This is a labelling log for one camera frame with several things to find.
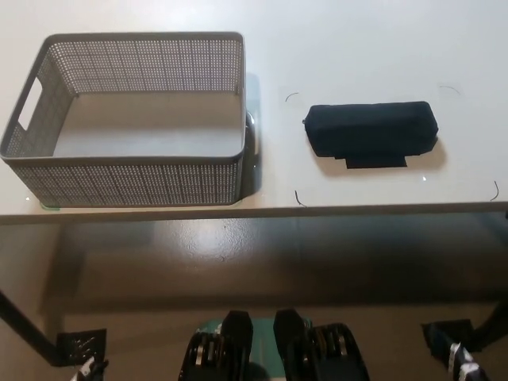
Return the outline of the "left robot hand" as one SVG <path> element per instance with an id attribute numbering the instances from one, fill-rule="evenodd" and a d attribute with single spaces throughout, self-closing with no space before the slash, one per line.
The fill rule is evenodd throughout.
<path id="1" fill-rule="evenodd" d="M 108 360 L 96 360 L 92 356 L 71 377 L 71 381 L 103 381 L 108 365 Z"/>

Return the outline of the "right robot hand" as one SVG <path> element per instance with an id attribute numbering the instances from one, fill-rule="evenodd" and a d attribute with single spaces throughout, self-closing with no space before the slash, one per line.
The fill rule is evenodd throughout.
<path id="1" fill-rule="evenodd" d="M 426 328 L 425 339 L 431 356 L 442 363 L 452 380 L 490 380 L 486 371 L 475 361 L 471 353 L 460 342 L 455 342 L 434 324 Z"/>

